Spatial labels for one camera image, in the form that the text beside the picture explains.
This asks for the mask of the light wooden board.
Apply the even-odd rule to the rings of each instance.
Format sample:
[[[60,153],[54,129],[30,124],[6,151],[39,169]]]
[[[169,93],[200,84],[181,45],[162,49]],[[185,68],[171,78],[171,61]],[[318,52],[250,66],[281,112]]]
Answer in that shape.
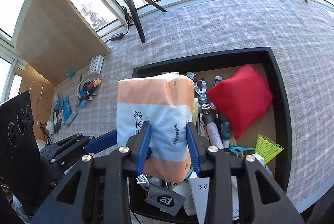
[[[54,86],[110,48],[70,0],[25,0],[12,37],[15,52]]]

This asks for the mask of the grey sachet with logo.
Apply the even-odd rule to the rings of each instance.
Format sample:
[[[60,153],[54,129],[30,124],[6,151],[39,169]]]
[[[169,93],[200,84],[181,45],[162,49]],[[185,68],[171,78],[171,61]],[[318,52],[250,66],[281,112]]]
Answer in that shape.
[[[150,185],[147,198],[145,199],[146,203],[172,216],[176,216],[185,201],[186,198],[182,195],[155,184]]]

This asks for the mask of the silver metal wrench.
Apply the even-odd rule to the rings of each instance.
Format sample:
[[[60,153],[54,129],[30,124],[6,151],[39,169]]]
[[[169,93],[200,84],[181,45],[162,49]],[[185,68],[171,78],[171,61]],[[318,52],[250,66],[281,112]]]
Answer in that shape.
[[[194,91],[199,99],[200,107],[206,111],[211,108],[211,101],[207,97],[207,84],[204,78],[194,82]]]

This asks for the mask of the white AQUA sunscreen tube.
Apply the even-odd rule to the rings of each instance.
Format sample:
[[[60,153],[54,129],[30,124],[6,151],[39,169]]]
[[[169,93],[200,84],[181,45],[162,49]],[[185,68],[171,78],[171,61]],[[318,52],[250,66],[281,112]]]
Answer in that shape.
[[[65,125],[70,126],[70,124],[73,122],[73,120],[76,118],[77,115],[78,115],[78,109],[75,109],[67,119]]]

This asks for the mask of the blue wipes packet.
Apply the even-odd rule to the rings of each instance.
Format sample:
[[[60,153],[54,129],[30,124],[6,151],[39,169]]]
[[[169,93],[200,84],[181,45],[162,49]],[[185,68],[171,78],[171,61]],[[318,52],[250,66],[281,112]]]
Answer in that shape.
[[[65,97],[62,108],[63,108],[62,124],[65,125],[70,115],[72,114],[68,96]]]

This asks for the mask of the teal clothespin by board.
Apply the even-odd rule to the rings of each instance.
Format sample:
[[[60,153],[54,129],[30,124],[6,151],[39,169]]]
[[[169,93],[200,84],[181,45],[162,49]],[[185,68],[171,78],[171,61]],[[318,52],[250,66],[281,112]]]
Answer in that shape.
[[[73,78],[75,76],[75,72],[70,72],[70,73],[67,73],[66,76],[68,78]]]

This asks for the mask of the white cardboard box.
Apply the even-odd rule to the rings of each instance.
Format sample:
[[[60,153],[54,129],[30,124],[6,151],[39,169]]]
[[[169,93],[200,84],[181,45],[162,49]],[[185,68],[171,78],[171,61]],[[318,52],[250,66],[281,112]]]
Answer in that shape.
[[[209,178],[199,178],[196,174],[192,174],[189,178],[192,197],[195,205],[197,220],[199,223],[204,223],[205,212],[207,208]],[[239,220],[239,202],[238,202],[238,187],[237,177],[231,176],[232,183],[232,220]]]

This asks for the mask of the black power strip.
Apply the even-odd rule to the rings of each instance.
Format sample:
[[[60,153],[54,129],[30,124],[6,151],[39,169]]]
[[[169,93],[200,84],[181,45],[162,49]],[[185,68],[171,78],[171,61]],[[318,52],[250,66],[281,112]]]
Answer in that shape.
[[[119,40],[122,39],[125,36],[124,33],[117,33],[111,36],[110,40],[111,41],[115,41],[115,40]]]

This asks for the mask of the Vinda dotted tissue pack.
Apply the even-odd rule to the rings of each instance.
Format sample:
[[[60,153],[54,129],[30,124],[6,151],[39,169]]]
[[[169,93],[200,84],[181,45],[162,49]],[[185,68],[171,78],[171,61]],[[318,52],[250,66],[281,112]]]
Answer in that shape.
[[[102,55],[95,56],[91,59],[90,66],[88,68],[89,76],[97,76],[101,73],[104,57]]]

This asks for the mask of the orange white tissue pack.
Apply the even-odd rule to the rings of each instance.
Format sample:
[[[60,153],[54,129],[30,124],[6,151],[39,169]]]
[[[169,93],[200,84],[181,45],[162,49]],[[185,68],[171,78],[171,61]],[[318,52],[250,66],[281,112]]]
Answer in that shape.
[[[168,182],[182,182],[191,165],[186,125],[192,121],[193,81],[177,72],[124,79],[117,88],[117,144],[151,125],[152,154],[144,173]]]

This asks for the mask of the black storage tray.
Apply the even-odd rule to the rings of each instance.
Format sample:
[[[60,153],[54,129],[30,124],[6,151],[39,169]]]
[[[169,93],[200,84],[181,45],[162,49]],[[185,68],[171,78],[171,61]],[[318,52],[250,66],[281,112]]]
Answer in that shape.
[[[276,140],[283,146],[278,156],[275,175],[270,176],[258,160],[249,161],[229,155],[226,149],[206,149],[209,178],[205,223],[233,223],[232,183],[238,183],[239,223],[294,223],[300,215],[286,196],[292,157],[292,128],[284,82],[270,47],[234,49],[199,54],[134,68],[133,77],[152,77],[162,71],[183,73],[231,68],[246,64],[263,64],[267,83],[273,94]]]

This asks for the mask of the black wet wipes pack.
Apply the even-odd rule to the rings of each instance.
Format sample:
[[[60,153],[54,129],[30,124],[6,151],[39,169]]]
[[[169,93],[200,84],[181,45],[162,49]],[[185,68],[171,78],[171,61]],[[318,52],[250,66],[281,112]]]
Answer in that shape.
[[[54,109],[53,111],[53,125],[54,125],[54,133],[57,134],[61,128],[58,109]]]

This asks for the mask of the red cloth pouch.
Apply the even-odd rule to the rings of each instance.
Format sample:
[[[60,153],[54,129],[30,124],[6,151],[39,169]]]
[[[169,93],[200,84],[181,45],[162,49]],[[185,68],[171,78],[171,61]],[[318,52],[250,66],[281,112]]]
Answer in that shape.
[[[236,140],[266,113],[273,99],[266,79],[250,64],[211,87],[207,96],[230,122]]]

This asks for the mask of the yellow green plastic net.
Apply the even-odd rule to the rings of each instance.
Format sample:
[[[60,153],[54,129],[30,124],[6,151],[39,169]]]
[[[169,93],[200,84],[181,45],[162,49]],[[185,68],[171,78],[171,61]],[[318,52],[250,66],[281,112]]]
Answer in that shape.
[[[264,159],[264,164],[268,164],[283,150],[284,148],[282,146],[275,143],[270,138],[262,134],[258,134],[255,153],[257,153]]]

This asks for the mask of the cartoon doll keychain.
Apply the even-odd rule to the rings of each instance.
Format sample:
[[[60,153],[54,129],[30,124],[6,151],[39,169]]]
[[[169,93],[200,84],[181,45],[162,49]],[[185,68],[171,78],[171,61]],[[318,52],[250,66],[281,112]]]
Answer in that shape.
[[[102,83],[102,78],[95,78],[93,81],[88,81],[83,86],[83,91],[86,94],[93,95],[95,89]]]

